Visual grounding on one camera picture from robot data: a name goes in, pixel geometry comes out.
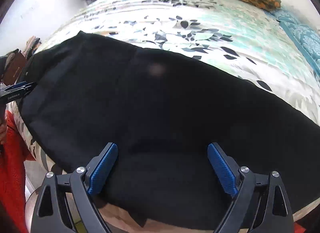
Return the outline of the left hand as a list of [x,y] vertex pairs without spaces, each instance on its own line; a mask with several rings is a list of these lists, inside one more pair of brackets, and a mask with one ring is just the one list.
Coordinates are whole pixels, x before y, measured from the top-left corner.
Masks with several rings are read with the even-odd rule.
[[7,131],[8,131],[8,126],[7,126],[7,116],[4,117],[4,120],[1,121],[0,125],[0,144],[4,145],[7,139]]

